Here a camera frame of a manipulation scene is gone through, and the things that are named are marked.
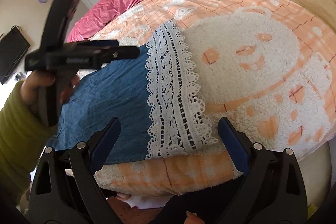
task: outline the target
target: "blue denim fabric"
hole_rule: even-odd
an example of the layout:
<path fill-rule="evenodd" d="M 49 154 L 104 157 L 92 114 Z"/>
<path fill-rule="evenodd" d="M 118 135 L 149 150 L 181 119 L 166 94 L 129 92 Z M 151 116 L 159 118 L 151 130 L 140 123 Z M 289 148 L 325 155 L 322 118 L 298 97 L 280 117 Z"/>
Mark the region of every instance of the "blue denim fabric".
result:
<path fill-rule="evenodd" d="M 106 164 L 144 160 L 152 121 L 147 105 L 148 48 L 141 46 L 135 60 L 116 60 L 81 80 L 70 102 L 63 106 L 56 136 L 48 146 L 72 148 L 102 130 L 112 117 L 121 121 L 121 134 Z"/>

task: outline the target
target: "hand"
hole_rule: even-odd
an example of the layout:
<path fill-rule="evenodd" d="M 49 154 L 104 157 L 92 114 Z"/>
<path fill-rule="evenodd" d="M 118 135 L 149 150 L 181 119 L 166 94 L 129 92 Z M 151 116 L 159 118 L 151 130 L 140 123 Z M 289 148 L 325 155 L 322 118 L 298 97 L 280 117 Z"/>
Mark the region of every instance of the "hand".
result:
<path fill-rule="evenodd" d="M 52 73 L 46 71 L 33 71 L 21 86 L 21 98 L 27 107 L 33 107 L 37 102 L 37 90 L 40 86 L 51 86 L 56 81 Z M 79 78 L 77 75 L 73 77 L 71 86 L 66 88 L 61 93 L 61 104 L 65 104 L 70 100 L 74 94 L 74 86 L 79 85 Z"/>

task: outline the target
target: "beige wall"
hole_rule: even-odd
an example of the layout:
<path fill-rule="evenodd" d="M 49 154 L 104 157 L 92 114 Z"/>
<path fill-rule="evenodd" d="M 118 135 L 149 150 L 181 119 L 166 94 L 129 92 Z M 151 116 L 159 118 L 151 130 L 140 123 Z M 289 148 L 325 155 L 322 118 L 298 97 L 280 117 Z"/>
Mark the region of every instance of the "beige wall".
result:
<path fill-rule="evenodd" d="M 48 0 L 47 3 L 41 4 L 38 0 L 0 0 L 0 35 L 6 34 L 13 25 L 18 25 L 31 45 L 29 52 L 37 49 L 40 46 L 44 23 L 52 1 Z M 87 11 L 84 4 L 81 4 L 80 7 L 81 13 Z M 24 72 L 23 62 L 16 70 Z M 0 109 L 14 85 L 13 79 L 5 85 L 0 84 Z"/>

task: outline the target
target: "television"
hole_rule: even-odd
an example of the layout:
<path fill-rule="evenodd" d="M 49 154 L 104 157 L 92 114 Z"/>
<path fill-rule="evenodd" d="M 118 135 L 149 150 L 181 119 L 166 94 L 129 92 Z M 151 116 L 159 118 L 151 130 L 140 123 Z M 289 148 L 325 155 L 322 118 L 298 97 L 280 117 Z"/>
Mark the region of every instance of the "television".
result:
<path fill-rule="evenodd" d="M 17 27 L 0 40 L 0 83 L 4 84 L 11 77 L 16 66 L 30 47 L 28 41 Z"/>

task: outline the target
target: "green sleeve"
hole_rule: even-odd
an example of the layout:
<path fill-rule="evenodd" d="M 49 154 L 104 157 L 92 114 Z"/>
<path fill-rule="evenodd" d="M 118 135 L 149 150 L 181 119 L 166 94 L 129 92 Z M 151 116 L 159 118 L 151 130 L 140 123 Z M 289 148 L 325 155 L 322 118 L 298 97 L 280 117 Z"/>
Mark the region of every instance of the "green sleeve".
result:
<path fill-rule="evenodd" d="M 30 184 L 32 172 L 54 130 L 24 106 L 17 83 L 0 111 L 0 183 L 15 204 Z"/>

